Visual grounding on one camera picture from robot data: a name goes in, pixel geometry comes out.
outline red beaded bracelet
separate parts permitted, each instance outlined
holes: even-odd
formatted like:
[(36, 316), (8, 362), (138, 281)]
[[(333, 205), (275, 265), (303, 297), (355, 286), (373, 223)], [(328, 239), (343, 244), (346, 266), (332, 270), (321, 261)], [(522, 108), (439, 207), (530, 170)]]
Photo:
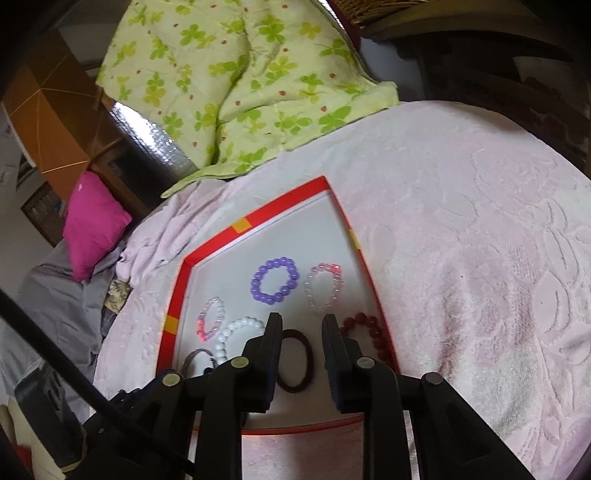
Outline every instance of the red beaded bracelet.
[(388, 349), (388, 342), (384, 338), (384, 332), (378, 326), (376, 317), (368, 317), (363, 312), (355, 315), (355, 318), (347, 317), (340, 328), (340, 334), (344, 337), (349, 336), (349, 331), (355, 328), (355, 325), (365, 325), (369, 330), (369, 336), (373, 339), (374, 347), (378, 351), (378, 358), (389, 367), (392, 367), (392, 353)]

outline gray cloth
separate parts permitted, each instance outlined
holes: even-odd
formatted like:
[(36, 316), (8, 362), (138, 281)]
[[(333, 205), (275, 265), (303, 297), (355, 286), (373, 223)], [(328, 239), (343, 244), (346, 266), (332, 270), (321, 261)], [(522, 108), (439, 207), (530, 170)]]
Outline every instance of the gray cloth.
[[(72, 280), (67, 245), (62, 240), (25, 276), (17, 293), (19, 306), (91, 382), (100, 347), (115, 318), (103, 303), (123, 247), (119, 244), (95, 267), (92, 278), (80, 283)], [(39, 355), (10, 327), (0, 342), (0, 370), (8, 395), (14, 396), (16, 384)], [(88, 405), (69, 385), (64, 386), (70, 408), (80, 421), (86, 420)]]

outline hair tie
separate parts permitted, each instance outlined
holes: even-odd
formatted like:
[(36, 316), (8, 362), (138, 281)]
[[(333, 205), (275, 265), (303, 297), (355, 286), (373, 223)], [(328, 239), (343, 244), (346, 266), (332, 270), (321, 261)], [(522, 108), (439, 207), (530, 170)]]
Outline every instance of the hair tie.
[(304, 346), (304, 349), (306, 350), (306, 373), (300, 383), (291, 387), (285, 383), (281, 378), (281, 374), (277, 372), (277, 385), (288, 393), (298, 393), (305, 390), (308, 385), (312, 383), (312, 379), (314, 378), (314, 352), (312, 351), (312, 346), (310, 345), (308, 337), (301, 331), (292, 328), (283, 330), (283, 339), (286, 338), (295, 338)]

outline purple beaded bracelet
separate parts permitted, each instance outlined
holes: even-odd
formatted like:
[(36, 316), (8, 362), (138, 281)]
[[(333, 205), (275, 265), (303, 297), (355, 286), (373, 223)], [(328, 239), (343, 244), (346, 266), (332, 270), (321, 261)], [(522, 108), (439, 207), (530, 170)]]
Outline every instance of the purple beaded bracelet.
[[(281, 287), (278, 292), (273, 295), (269, 295), (261, 291), (261, 281), (265, 274), (273, 268), (287, 267), (287, 272), (290, 275), (290, 279), (285, 282), (285, 285)], [(261, 265), (258, 271), (254, 274), (251, 280), (251, 293), (252, 298), (256, 301), (261, 301), (267, 305), (273, 305), (275, 302), (283, 301), (283, 297), (287, 297), (290, 291), (297, 287), (297, 279), (300, 278), (300, 274), (297, 271), (297, 267), (291, 258), (281, 257), (274, 260), (267, 260), (264, 265)]]

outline magenta pillow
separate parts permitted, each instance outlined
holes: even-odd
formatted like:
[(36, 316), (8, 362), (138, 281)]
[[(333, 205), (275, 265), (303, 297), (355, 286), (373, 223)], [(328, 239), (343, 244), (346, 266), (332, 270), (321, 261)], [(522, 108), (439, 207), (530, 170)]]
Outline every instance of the magenta pillow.
[(112, 251), (131, 222), (131, 215), (113, 198), (100, 178), (85, 171), (70, 196), (64, 227), (72, 278), (88, 280), (92, 271)]

